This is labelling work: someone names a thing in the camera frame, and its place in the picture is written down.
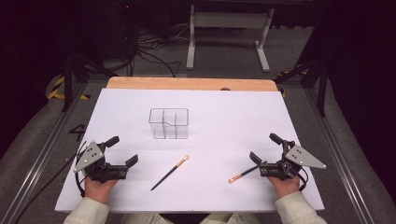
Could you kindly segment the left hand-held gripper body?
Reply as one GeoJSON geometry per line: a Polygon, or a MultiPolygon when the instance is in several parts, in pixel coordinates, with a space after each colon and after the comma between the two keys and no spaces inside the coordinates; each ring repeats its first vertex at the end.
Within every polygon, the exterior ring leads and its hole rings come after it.
{"type": "Polygon", "coordinates": [[[93,181],[105,183],[108,180],[125,179],[128,172],[126,165],[112,165],[106,162],[105,142],[97,144],[90,142],[89,145],[77,156],[74,168],[76,182],[79,182],[79,174],[89,177],[93,181]]]}

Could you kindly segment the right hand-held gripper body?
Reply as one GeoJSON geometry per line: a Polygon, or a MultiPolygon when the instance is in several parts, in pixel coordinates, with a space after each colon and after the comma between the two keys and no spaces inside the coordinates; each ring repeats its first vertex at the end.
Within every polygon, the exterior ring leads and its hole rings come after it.
{"type": "Polygon", "coordinates": [[[281,159],[275,163],[260,161],[261,176],[271,176],[285,180],[298,176],[304,166],[319,169],[327,168],[325,163],[293,141],[280,141],[278,144],[282,146],[283,150],[281,159]]]}

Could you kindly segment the dark-handled makeup brush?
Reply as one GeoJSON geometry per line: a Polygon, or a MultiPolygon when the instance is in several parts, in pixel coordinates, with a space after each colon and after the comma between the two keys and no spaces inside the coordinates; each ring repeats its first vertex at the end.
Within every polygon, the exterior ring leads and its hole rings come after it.
{"type": "Polygon", "coordinates": [[[238,174],[238,175],[236,175],[236,176],[230,178],[230,179],[228,180],[228,183],[229,183],[229,184],[232,184],[232,183],[233,183],[234,181],[236,181],[237,179],[241,178],[241,177],[244,176],[244,175],[247,175],[247,174],[251,173],[252,171],[255,171],[257,168],[258,168],[258,165],[256,165],[256,166],[254,166],[254,167],[251,167],[251,168],[247,169],[246,171],[242,172],[241,174],[238,174]]]}
{"type": "Polygon", "coordinates": [[[151,189],[150,191],[155,190],[158,188],[161,183],[169,177],[181,164],[183,164],[185,161],[187,161],[190,158],[189,155],[185,155],[170,171],[168,171],[151,189]]]}

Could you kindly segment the clear plastic organizer box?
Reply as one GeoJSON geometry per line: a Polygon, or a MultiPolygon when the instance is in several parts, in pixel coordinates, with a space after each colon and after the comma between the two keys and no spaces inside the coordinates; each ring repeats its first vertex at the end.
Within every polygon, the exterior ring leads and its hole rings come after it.
{"type": "Polygon", "coordinates": [[[154,139],[187,139],[189,136],[187,108],[151,108],[148,123],[154,139]]]}

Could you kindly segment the person's right hand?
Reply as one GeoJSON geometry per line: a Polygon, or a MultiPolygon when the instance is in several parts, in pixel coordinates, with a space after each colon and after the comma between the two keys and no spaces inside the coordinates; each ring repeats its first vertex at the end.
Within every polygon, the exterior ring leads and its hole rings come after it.
{"type": "Polygon", "coordinates": [[[269,177],[268,180],[274,186],[278,199],[297,192],[300,189],[300,178],[295,176],[292,179],[280,180],[276,177],[269,177]]]}

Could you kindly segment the person's left hand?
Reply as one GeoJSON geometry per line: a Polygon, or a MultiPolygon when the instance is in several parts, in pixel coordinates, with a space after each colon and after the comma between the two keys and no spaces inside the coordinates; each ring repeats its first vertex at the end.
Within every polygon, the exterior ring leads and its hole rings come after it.
{"type": "Polygon", "coordinates": [[[93,181],[87,177],[84,181],[85,196],[99,203],[106,204],[109,200],[111,190],[118,183],[117,180],[108,180],[105,183],[93,181]]]}

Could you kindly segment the white table cover sheet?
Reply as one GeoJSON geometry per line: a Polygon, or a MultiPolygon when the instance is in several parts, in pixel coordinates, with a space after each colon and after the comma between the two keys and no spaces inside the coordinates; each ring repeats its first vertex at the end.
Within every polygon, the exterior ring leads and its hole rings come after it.
{"type": "Polygon", "coordinates": [[[106,150],[106,160],[122,164],[134,155],[138,163],[112,190],[115,213],[268,212],[276,200],[271,183],[259,170],[228,180],[254,167],[254,152],[275,162],[281,146],[269,135],[298,139],[282,96],[277,91],[101,91],[84,141],[120,141],[106,150]],[[187,139],[154,139],[151,108],[187,108],[187,139]],[[150,189],[185,155],[161,185],[150,189]]]}

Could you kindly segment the black tripod stand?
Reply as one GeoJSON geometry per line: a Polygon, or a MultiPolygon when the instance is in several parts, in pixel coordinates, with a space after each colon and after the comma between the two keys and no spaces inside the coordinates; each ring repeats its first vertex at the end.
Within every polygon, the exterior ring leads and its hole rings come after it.
{"type": "Polygon", "coordinates": [[[274,79],[274,82],[275,84],[280,84],[292,77],[302,74],[303,72],[306,72],[303,79],[301,80],[301,85],[304,88],[311,89],[314,84],[318,82],[317,108],[319,114],[324,117],[325,95],[328,78],[328,72],[324,60],[314,60],[308,63],[297,65],[294,69],[287,73],[282,72],[280,76],[274,79]]]}
{"type": "Polygon", "coordinates": [[[95,63],[94,61],[79,55],[70,54],[64,59],[64,108],[63,112],[72,105],[75,97],[73,96],[73,78],[77,80],[78,83],[87,83],[90,76],[88,75],[88,69],[85,65],[90,66],[94,70],[97,70],[100,74],[104,74],[107,77],[116,77],[117,74],[111,72],[109,69],[104,68],[102,65],[95,63]]]}

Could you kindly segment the aluminium floor rail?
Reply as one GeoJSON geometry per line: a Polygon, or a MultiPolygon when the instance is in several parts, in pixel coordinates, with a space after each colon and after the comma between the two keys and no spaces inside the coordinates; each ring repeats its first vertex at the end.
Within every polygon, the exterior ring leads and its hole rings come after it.
{"type": "Polygon", "coordinates": [[[72,102],[50,100],[26,124],[0,160],[0,224],[13,224],[27,204],[72,110],[87,84],[76,84],[72,102]]]}
{"type": "Polygon", "coordinates": [[[317,99],[315,93],[311,89],[304,89],[304,95],[311,108],[314,110],[319,126],[325,134],[325,138],[330,146],[330,154],[332,156],[332,160],[338,174],[341,177],[343,185],[346,189],[346,193],[354,207],[360,223],[375,224],[372,214],[369,211],[366,202],[362,198],[361,191],[355,181],[355,178],[353,177],[347,166],[347,162],[342,154],[341,148],[339,147],[335,139],[330,124],[327,119],[325,117],[322,117],[320,114],[317,106],[317,99]]]}

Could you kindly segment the white metal stand frame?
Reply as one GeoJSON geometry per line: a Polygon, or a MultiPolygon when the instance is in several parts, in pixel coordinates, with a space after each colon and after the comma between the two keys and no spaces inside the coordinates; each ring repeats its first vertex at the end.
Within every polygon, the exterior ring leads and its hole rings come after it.
{"type": "Polygon", "coordinates": [[[261,29],[261,39],[254,42],[259,62],[263,72],[269,72],[270,66],[267,61],[264,44],[270,29],[275,10],[270,8],[264,13],[236,13],[236,12],[204,12],[198,11],[191,5],[190,11],[190,40],[186,61],[186,69],[194,68],[195,57],[195,29],[199,28],[238,28],[238,29],[261,29]]]}

